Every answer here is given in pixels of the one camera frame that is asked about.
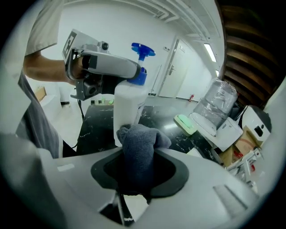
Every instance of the green sponge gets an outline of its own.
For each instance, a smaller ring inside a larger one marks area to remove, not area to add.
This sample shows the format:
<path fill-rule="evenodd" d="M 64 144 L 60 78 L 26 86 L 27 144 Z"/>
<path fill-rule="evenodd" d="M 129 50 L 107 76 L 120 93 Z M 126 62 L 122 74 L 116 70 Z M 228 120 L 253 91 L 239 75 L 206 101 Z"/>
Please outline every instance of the green sponge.
<path fill-rule="evenodd" d="M 191 136 L 197 131 L 197 128 L 192 125 L 191 120 L 183 114 L 176 115 L 174 121 L 186 136 Z"/>

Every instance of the person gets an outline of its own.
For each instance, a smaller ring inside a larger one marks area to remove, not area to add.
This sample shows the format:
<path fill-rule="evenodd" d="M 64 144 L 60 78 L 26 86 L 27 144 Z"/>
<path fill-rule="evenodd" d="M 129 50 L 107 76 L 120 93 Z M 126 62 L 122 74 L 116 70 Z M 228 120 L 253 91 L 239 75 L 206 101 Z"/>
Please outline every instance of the person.
<path fill-rule="evenodd" d="M 74 156 L 71 149 L 47 120 L 27 79 L 67 82 L 74 84 L 65 74 L 63 60 L 50 60 L 41 51 L 57 43 L 63 0 L 38 0 L 20 19 L 7 40 L 0 61 L 4 75 L 12 77 L 30 99 L 16 134 L 32 141 L 37 148 L 49 150 L 53 158 Z M 73 63 L 75 77 L 82 74 L 81 58 Z"/>

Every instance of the clear plastic bag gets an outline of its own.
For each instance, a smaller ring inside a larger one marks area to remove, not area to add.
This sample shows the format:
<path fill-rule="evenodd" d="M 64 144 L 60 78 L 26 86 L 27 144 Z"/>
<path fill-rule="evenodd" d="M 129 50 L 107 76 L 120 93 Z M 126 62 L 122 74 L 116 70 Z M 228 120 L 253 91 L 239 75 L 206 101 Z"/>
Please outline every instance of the clear plastic bag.
<path fill-rule="evenodd" d="M 204 116 L 218 128 L 229 116 L 236 100 L 237 92 L 233 86 L 214 79 L 193 112 Z"/>

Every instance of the wooden slat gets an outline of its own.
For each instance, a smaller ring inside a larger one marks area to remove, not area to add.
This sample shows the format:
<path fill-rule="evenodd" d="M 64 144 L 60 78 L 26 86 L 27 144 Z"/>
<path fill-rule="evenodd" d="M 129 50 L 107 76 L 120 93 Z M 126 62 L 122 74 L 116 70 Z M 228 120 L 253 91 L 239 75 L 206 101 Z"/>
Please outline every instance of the wooden slat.
<path fill-rule="evenodd" d="M 222 5 L 221 6 L 221 10 L 222 10 L 222 13 L 225 13 L 225 12 L 230 12 L 230 13 L 239 13 L 239 14 L 248 14 L 250 11 L 246 8 L 242 8 L 242 7 L 239 7 L 239 6 L 233 6 L 233 5 Z"/>
<path fill-rule="evenodd" d="M 261 100 L 265 100 L 265 95 L 259 89 L 257 89 L 255 86 L 253 86 L 249 81 L 241 78 L 240 76 L 238 76 L 238 75 L 236 75 L 233 72 L 228 71 L 228 70 L 225 71 L 224 75 L 226 77 L 229 77 L 232 80 L 236 81 L 237 83 L 243 85 L 244 87 L 246 87 L 249 91 L 256 94 L 257 97 L 259 97 Z"/>
<path fill-rule="evenodd" d="M 273 88 L 267 82 L 265 82 L 261 77 L 259 77 L 252 71 L 248 70 L 247 68 L 242 67 L 241 65 L 233 61 L 227 61 L 226 66 L 234 70 L 237 70 L 241 74 L 245 75 L 247 78 L 253 80 L 258 85 L 260 85 L 265 91 L 267 91 L 269 94 L 272 93 Z"/>
<path fill-rule="evenodd" d="M 236 30 L 236 31 L 239 31 L 243 34 L 246 33 L 246 34 L 255 35 L 255 36 L 258 36 L 262 39 L 270 41 L 270 39 L 268 37 L 264 36 L 264 34 L 262 32 L 260 32 L 256 28 L 249 26 L 249 25 L 246 25 L 246 24 L 242 24 L 242 23 L 238 23 L 238 22 L 234 22 L 234 21 L 226 21 L 225 27 L 226 27 L 227 31 L 228 30 Z"/>
<path fill-rule="evenodd" d="M 242 95 L 239 96 L 239 97 L 237 98 L 237 100 L 238 100 L 238 102 L 240 102 L 240 103 L 243 104 L 243 105 L 249 105 L 249 101 L 248 101 L 246 98 L 244 98 Z"/>
<path fill-rule="evenodd" d="M 234 86 L 238 93 L 242 94 L 246 99 L 249 100 L 250 105 L 252 104 L 252 105 L 258 106 L 261 103 L 260 101 L 257 101 L 252 95 L 250 95 L 247 91 L 245 91 L 244 89 L 239 87 L 237 84 L 233 83 L 232 81 L 229 81 L 228 79 L 225 79 L 224 81 Z"/>
<path fill-rule="evenodd" d="M 268 76 L 269 79 L 273 80 L 274 82 L 277 82 L 275 74 L 268 67 L 266 67 L 265 65 L 263 65 L 259 61 L 255 60 L 254 58 L 252 58 L 252 57 L 250 57 L 244 53 L 235 51 L 233 49 L 228 49 L 227 55 L 234 57 L 234 58 L 237 58 L 237 59 L 239 59 L 245 63 L 250 64 L 254 68 L 258 69 L 260 72 L 262 72 L 266 76 Z"/>
<path fill-rule="evenodd" d="M 272 61 L 274 64 L 279 66 L 275 57 L 270 52 L 268 52 L 267 50 L 265 50 L 264 48 L 260 47 L 257 44 L 232 36 L 227 37 L 227 44 L 235 44 L 250 49 L 251 51 L 258 53 L 259 55 L 267 58 L 268 60 Z"/>

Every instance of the red object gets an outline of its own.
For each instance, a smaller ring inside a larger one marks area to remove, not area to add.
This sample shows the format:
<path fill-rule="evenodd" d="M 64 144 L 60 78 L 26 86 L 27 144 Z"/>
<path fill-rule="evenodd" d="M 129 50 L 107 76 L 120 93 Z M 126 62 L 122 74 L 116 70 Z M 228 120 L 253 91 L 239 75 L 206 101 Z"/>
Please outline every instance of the red object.
<path fill-rule="evenodd" d="M 243 157 L 243 154 L 241 152 L 236 152 L 236 151 L 233 151 L 234 155 L 237 157 L 237 158 L 242 158 Z"/>
<path fill-rule="evenodd" d="M 254 172 L 255 171 L 255 167 L 254 165 L 251 165 L 251 171 Z"/>
<path fill-rule="evenodd" d="M 195 96 L 194 94 L 191 95 L 191 98 L 189 98 L 189 101 L 190 101 L 190 102 L 192 101 L 192 98 L 193 98 L 194 96 Z"/>

